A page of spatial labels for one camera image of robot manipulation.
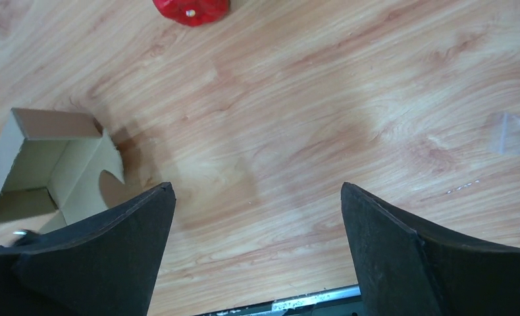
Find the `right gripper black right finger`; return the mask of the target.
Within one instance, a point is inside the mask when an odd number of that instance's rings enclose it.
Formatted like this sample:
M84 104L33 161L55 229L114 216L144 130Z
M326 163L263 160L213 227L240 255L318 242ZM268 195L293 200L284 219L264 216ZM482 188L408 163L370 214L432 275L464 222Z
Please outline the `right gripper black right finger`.
M520 315L520 248L440 226L348 182L341 210L368 315Z

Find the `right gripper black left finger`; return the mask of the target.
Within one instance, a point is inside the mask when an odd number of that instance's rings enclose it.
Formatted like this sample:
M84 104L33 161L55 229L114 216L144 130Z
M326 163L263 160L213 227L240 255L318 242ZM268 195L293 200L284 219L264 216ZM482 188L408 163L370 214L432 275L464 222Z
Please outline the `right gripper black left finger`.
M146 315L175 205L164 182L29 244L0 246L0 315Z

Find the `brown cardboard paper box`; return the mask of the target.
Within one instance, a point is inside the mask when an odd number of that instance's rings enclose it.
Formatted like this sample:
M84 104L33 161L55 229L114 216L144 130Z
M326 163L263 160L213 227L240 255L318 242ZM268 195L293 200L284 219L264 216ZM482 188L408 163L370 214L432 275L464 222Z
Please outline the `brown cardboard paper box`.
M0 224L48 214L51 232L128 199L122 157L85 113L14 108L0 135Z

